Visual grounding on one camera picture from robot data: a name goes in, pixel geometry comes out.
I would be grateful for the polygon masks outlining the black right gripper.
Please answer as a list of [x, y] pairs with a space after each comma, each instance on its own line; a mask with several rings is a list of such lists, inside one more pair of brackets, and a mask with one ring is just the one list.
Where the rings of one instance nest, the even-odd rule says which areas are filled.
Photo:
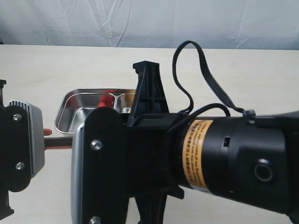
[[135, 198], [142, 224], [161, 224], [167, 196], [184, 197], [175, 183], [170, 166], [171, 142], [178, 123], [193, 109], [171, 113], [164, 93], [159, 64], [142, 61], [133, 64], [138, 84], [128, 129], [127, 194]]

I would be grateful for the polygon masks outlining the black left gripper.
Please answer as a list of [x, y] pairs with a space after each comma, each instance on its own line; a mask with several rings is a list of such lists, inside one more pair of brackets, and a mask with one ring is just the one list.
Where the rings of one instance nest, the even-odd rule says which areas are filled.
[[[0, 80], [0, 113], [4, 110], [3, 104], [3, 88], [6, 85], [6, 80]], [[11, 209], [9, 205], [9, 193], [8, 189], [4, 186], [3, 177], [0, 177], [0, 216], [8, 217], [14, 213], [14, 210]]]

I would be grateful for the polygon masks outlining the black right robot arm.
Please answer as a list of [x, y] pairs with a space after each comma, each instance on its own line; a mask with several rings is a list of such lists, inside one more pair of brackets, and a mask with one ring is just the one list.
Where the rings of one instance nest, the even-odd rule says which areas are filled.
[[142, 224], [161, 224], [168, 196], [184, 188], [285, 214], [299, 221], [299, 114], [256, 116], [234, 104], [212, 76], [201, 73], [221, 100], [197, 111], [169, 111], [159, 64], [133, 65], [138, 75], [127, 120], [129, 187]]

